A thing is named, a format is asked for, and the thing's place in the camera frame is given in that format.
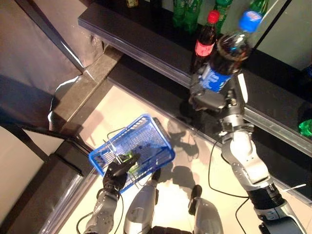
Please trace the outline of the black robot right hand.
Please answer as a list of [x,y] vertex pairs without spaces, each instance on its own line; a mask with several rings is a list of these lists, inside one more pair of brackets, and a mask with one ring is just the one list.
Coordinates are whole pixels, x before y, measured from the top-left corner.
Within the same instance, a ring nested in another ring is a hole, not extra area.
[[210,66],[200,68],[191,76],[189,102],[195,110],[211,110],[224,118],[229,115],[243,116],[248,92],[242,73],[235,73],[227,81],[225,93],[214,92],[203,85],[203,78],[210,73]]

